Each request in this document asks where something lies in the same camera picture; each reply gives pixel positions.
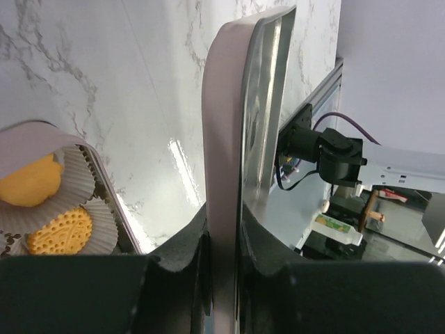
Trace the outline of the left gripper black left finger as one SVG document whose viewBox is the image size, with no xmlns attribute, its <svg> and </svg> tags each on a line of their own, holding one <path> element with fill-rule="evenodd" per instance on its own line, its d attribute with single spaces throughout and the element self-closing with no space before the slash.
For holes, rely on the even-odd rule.
<svg viewBox="0 0 445 334">
<path fill-rule="evenodd" d="M 207 208 L 149 254 L 148 315 L 209 314 L 211 276 Z"/>
</svg>

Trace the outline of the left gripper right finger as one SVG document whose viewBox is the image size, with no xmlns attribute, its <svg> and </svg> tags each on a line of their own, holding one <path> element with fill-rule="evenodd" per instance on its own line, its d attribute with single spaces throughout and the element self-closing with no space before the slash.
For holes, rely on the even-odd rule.
<svg viewBox="0 0 445 334">
<path fill-rule="evenodd" d="M 251 313 L 295 313 L 297 266 L 308 264 L 262 226 L 247 205 L 239 227 L 241 305 Z"/>
</svg>

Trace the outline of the round dotted orange cookie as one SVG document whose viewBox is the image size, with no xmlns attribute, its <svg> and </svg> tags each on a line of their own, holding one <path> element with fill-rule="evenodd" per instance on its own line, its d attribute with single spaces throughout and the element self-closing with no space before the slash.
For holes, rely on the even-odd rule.
<svg viewBox="0 0 445 334">
<path fill-rule="evenodd" d="M 75 255 L 92 234 L 92 218 L 82 207 L 59 214 L 27 237 L 32 255 Z"/>
</svg>

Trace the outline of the square cookie tin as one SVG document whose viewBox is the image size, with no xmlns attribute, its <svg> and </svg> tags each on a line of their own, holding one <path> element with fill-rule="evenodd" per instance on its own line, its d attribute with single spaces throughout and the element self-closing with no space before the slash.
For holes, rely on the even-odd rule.
<svg viewBox="0 0 445 334">
<path fill-rule="evenodd" d="M 1 128 L 1 250 L 142 254 L 97 151 L 42 121 Z"/>
</svg>

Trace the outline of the square metal tin lid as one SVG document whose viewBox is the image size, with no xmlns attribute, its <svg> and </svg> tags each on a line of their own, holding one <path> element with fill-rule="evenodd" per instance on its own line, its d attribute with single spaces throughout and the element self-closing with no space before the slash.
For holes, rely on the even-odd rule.
<svg viewBox="0 0 445 334">
<path fill-rule="evenodd" d="M 296 7 L 269 8 L 224 24 L 202 80 L 211 311 L 216 333 L 239 331 L 239 232 L 264 217 L 273 179 Z"/>
</svg>

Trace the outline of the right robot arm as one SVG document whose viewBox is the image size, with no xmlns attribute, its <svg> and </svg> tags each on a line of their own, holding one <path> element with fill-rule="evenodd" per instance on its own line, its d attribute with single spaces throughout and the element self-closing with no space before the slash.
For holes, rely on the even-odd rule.
<svg viewBox="0 0 445 334">
<path fill-rule="evenodd" d="M 328 184 L 357 188 L 388 186 L 444 192 L 444 155 L 401 150 L 372 140 L 349 138 L 332 128 L 316 131 L 312 105 L 304 104 L 280 131 L 275 154 L 275 179 L 282 187 L 280 158 L 315 164 L 310 175 Z"/>
</svg>

